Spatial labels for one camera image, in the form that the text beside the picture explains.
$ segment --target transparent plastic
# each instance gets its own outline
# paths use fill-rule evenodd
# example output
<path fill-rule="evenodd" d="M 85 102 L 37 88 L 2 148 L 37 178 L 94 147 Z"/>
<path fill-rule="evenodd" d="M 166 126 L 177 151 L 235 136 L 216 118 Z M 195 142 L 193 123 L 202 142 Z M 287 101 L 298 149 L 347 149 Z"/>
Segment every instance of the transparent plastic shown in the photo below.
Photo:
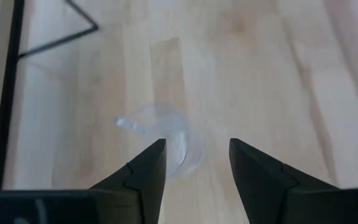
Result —
<path fill-rule="evenodd" d="M 143 107 L 117 118 L 116 125 L 140 134 L 145 148 L 158 139 L 167 140 L 168 178 L 189 173 L 201 163 L 203 150 L 200 137 L 190 127 L 188 118 L 170 105 Z"/>

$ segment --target wooden table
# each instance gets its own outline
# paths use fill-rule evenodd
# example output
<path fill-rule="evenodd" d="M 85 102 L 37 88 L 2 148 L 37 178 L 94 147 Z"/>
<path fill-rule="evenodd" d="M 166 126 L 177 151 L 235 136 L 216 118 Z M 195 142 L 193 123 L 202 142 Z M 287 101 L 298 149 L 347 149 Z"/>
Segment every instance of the wooden table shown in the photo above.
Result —
<path fill-rule="evenodd" d="M 358 89 L 322 0 L 77 2 L 102 30 L 19 62 L 5 188 L 93 185 L 144 148 L 115 117 L 151 102 L 186 113 L 205 155 L 167 181 L 161 223 L 246 222 L 230 138 L 358 187 Z M 22 51 L 87 26 L 63 1 L 25 17 Z"/>

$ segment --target black metal rod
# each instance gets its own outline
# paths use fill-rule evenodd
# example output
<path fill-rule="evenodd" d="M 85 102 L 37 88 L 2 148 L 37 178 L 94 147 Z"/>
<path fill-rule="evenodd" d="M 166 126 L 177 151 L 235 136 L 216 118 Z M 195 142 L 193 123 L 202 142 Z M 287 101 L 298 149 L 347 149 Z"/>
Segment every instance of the black metal rod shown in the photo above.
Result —
<path fill-rule="evenodd" d="M 77 4 L 73 2 L 73 0 L 66 0 L 66 3 L 71 6 L 74 11 L 76 11 L 79 15 L 81 15 L 86 21 L 89 22 L 92 26 L 98 27 L 98 24 L 92 19 L 87 13 L 84 12 Z"/>
<path fill-rule="evenodd" d="M 93 32 L 96 32 L 97 30 L 99 30 L 99 25 L 91 18 L 91 16 L 89 16 L 87 13 L 84 12 L 84 10 L 82 10 L 77 4 L 75 4 L 72 0 L 65 0 L 66 3 L 75 11 L 77 12 L 84 20 L 86 20 L 87 22 L 89 22 L 92 27 L 80 32 L 77 32 L 75 34 L 70 34 L 66 37 L 62 37 L 58 40 L 54 40 L 52 42 L 49 42 L 47 44 L 43 44 L 39 47 L 36 47 L 34 49 L 30 49 L 24 53 L 19 54 L 19 59 L 31 56 L 31 55 L 35 55 L 35 54 L 39 54 L 42 53 L 46 50 L 50 50 L 53 49 L 55 47 L 58 47 L 60 45 L 63 44 L 67 44 L 71 41 L 74 41 L 76 39 L 79 39 L 85 35 L 88 34 L 92 34 Z"/>
<path fill-rule="evenodd" d="M 24 53 L 19 54 L 19 59 L 22 59 L 22 58 L 25 58 L 25 57 L 28 57 L 28 56 L 31 56 L 31 55 L 39 54 L 39 53 L 42 53 L 42 52 L 44 52 L 46 50 L 50 50 L 50 49 L 58 47 L 60 45 L 67 44 L 67 43 L 69 43 L 69 42 L 71 42 L 73 40 L 79 39 L 79 38 L 81 38 L 81 37 L 83 37 L 85 35 L 88 35 L 88 34 L 91 34 L 93 32 L 96 32 L 97 30 L 98 30 L 97 27 L 92 27 L 90 29 L 78 32 L 76 34 L 72 34 L 72 35 L 69 35 L 67 37 L 63 37 L 61 39 L 54 40 L 53 42 L 49 42 L 47 44 L 41 45 L 39 47 L 36 47 L 34 49 L 31 49 L 31 50 L 28 50 L 28 51 L 26 51 Z"/>
<path fill-rule="evenodd" d="M 23 15 L 24 0 L 15 0 L 0 104 L 0 190 L 4 180 L 5 159 L 16 82 L 17 54 L 19 53 Z"/>

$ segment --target clear plastic piece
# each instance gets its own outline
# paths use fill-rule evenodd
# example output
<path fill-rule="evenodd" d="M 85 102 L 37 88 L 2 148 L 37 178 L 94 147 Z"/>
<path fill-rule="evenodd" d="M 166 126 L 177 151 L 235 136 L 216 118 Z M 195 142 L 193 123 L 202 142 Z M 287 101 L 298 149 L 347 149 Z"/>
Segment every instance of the clear plastic piece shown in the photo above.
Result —
<path fill-rule="evenodd" d="M 116 125 L 136 131 L 145 148 L 158 139 L 167 140 L 167 177 L 195 170 L 203 157 L 202 142 L 188 118 L 170 105 L 149 105 L 123 118 Z"/>

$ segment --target black wire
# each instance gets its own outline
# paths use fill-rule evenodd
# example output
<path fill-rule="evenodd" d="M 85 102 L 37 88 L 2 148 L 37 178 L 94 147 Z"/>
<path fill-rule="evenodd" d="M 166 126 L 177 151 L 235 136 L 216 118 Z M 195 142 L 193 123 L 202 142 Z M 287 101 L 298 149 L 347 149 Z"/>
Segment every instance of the black wire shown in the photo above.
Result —
<path fill-rule="evenodd" d="M 63 44 L 67 44 L 67 43 L 69 43 L 71 41 L 74 41 L 74 40 L 79 39 L 79 38 L 81 38 L 83 36 L 92 34 L 92 33 L 94 33 L 94 32 L 99 30 L 99 25 L 89 15 L 87 15 L 87 13 L 85 13 L 85 11 L 82 10 L 80 6 L 75 4 L 73 2 L 73 0 L 65 0 L 65 2 L 75 12 L 77 12 L 84 20 L 86 20 L 89 24 L 91 24 L 92 27 L 89 28 L 89 29 L 83 30 L 83 31 L 79 31 L 79 32 L 74 33 L 74 34 L 70 34 L 70 35 L 68 35 L 66 37 L 62 37 L 61 39 L 51 41 L 51 42 L 49 42 L 47 44 L 43 44 L 41 46 L 35 47 L 35 48 L 30 49 L 30 50 L 28 50 L 26 52 L 23 52 L 23 53 L 19 54 L 18 60 L 20 60 L 22 58 L 25 58 L 25 57 L 29 57 L 31 55 L 42 53 L 44 51 L 53 49 L 53 48 L 58 47 L 58 46 L 63 45 Z"/>

